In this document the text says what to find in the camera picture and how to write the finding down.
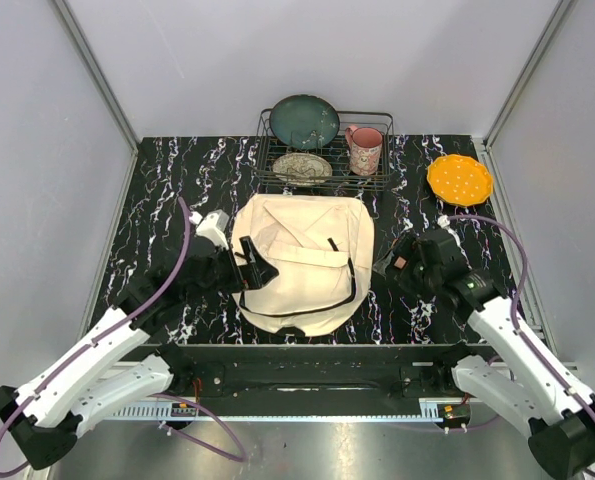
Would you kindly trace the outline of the cream canvas student bag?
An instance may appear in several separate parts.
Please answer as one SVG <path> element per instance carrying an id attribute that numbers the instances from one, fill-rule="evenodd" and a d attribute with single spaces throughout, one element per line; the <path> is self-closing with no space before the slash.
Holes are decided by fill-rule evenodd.
<path id="1" fill-rule="evenodd" d="M 272 334 L 328 335 L 348 321 L 371 286 L 375 228 L 356 198 L 255 194 L 237 212 L 235 251 L 249 237 L 278 276 L 233 299 L 246 320 Z"/>

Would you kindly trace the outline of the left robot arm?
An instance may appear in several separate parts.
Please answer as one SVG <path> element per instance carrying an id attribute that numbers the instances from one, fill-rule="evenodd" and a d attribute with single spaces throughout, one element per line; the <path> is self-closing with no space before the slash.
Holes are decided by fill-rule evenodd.
<path id="1" fill-rule="evenodd" d="M 194 362 L 175 344 L 162 345 L 137 366 L 108 380 L 116 362 L 172 322 L 184 300 L 213 292 L 259 290 L 279 274 L 250 238 L 240 249 L 186 239 L 166 278 L 152 273 L 130 284 L 77 344 L 35 379 L 0 387 L 0 444 L 10 434 L 26 465 L 43 470 L 61 460 L 97 423 L 151 395 L 180 396 L 197 387 Z M 6 477 L 0 470 L 0 478 Z"/>

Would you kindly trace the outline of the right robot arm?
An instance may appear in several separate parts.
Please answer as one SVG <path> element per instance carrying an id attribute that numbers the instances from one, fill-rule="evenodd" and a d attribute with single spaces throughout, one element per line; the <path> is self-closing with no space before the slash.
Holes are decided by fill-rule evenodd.
<path id="1" fill-rule="evenodd" d="M 437 393 L 463 393 L 485 403 L 527 439 L 534 459 L 554 479 L 595 464 L 595 392 L 518 316 L 490 274 L 468 265 L 450 232 L 405 235 L 373 270 L 408 296 L 441 301 L 510 371 L 502 374 L 473 348 L 456 344 L 434 360 L 426 376 Z"/>

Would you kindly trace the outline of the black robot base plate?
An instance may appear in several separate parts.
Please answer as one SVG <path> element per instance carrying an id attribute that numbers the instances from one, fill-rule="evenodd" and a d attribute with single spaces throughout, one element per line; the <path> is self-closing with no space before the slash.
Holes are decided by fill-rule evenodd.
<path id="1" fill-rule="evenodd" d="M 441 362 L 464 345 L 194 345 L 181 357 L 184 393 L 221 417 L 341 417 L 417 414 L 422 399 L 459 401 L 463 394 Z"/>

